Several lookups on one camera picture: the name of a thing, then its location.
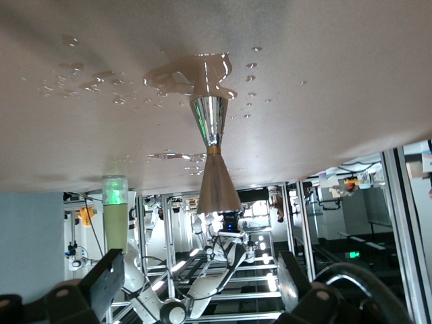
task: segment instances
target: jigger gold band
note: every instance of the jigger gold band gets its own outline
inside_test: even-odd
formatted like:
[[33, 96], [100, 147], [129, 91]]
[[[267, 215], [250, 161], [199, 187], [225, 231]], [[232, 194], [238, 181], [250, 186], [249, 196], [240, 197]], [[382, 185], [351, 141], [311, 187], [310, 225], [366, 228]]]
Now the jigger gold band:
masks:
[[208, 155], [220, 155], [221, 154], [221, 147], [217, 145], [208, 146], [207, 147], [207, 154]]

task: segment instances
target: yellow-green liquid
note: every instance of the yellow-green liquid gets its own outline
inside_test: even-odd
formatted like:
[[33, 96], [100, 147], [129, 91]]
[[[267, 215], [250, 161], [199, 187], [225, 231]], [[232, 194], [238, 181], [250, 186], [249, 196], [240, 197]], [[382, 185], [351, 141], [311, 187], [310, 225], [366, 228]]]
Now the yellow-green liquid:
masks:
[[126, 253], [128, 247], [128, 204], [104, 206], [103, 221], [108, 250], [121, 248]]

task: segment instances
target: green exit sign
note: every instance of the green exit sign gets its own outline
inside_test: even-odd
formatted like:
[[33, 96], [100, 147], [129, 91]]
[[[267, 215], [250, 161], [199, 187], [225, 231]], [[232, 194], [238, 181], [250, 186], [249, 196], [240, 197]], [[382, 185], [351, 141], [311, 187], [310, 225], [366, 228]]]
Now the green exit sign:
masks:
[[359, 251], [353, 251], [350, 252], [350, 259], [360, 258], [360, 252]]

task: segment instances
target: black hose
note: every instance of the black hose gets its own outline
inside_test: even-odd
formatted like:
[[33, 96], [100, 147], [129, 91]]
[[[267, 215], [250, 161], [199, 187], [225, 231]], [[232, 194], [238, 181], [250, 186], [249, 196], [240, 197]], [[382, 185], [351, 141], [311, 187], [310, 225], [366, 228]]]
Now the black hose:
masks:
[[356, 284], [368, 297], [372, 298], [388, 323], [412, 324], [402, 303], [392, 291], [367, 270], [349, 263], [336, 263], [322, 270], [315, 281], [330, 285], [339, 279], [347, 279]]

